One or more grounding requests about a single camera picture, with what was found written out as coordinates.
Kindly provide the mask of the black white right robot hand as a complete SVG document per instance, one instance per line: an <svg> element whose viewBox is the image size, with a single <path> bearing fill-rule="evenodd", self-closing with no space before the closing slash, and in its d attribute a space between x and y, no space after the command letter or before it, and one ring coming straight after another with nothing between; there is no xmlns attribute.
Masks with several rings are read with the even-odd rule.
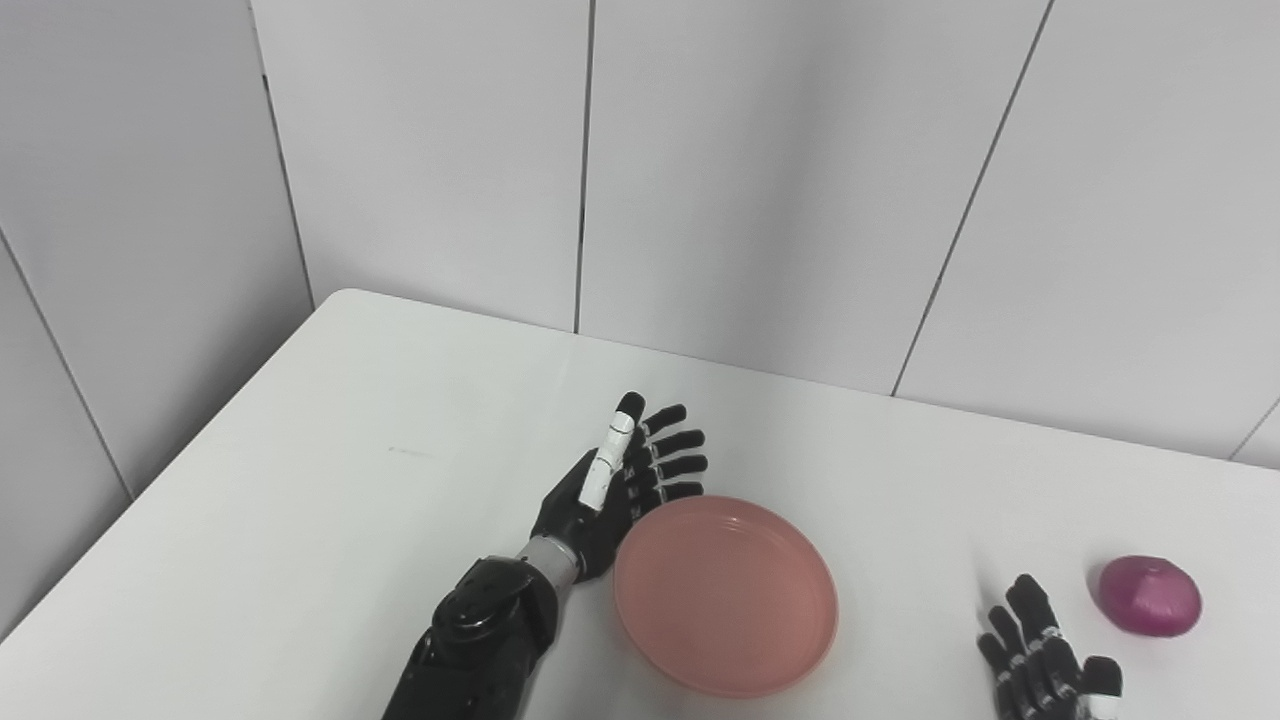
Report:
<svg viewBox="0 0 1280 720"><path fill-rule="evenodd" d="M1078 659L1043 587L1019 575L987 612L977 648L993 679L998 719L1119 719L1123 670L1115 659Z"/></svg>

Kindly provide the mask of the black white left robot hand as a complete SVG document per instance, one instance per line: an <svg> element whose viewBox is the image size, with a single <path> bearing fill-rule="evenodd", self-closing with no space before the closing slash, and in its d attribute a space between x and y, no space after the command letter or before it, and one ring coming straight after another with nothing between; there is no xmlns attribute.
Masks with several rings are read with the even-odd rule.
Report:
<svg viewBox="0 0 1280 720"><path fill-rule="evenodd" d="M704 432L684 427L689 411L682 404L650 415L645 407L641 395L626 393L599 445L541 502L521 559L557 585L604 575L643 518L704 493Z"/></svg>

